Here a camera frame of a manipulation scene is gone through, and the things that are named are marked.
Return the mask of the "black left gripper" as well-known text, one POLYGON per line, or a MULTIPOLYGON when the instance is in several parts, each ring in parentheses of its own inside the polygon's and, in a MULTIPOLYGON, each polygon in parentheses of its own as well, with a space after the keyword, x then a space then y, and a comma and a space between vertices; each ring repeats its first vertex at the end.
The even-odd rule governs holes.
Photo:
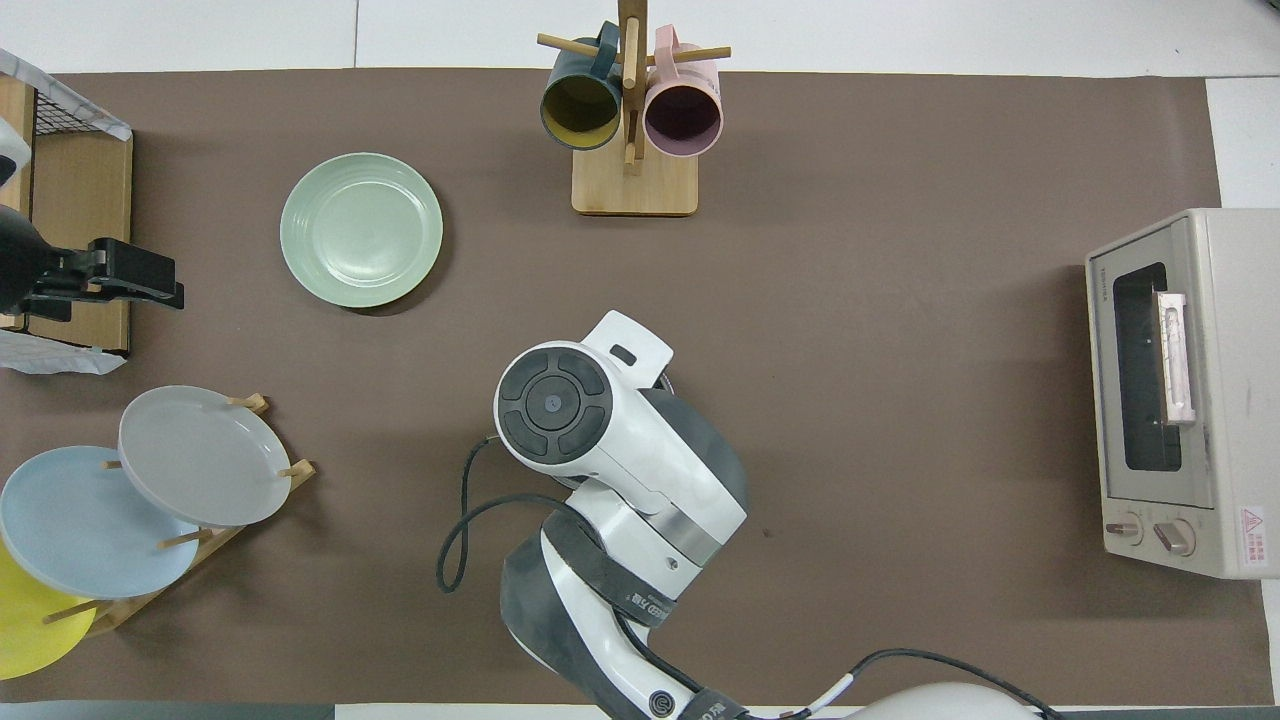
POLYGON ((96 238, 86 250, 58 249, 49 243, 36 251, 35 278, 20 297, 20 314, 55 322, 72 319, 74 302, 109 304, 115 300, 145 301, 183 310, 186 287, 177 281, 173 259, 146 251, 145 286, 174 290, 161 296, 132 281, 140 250, 114 238, 96 238))

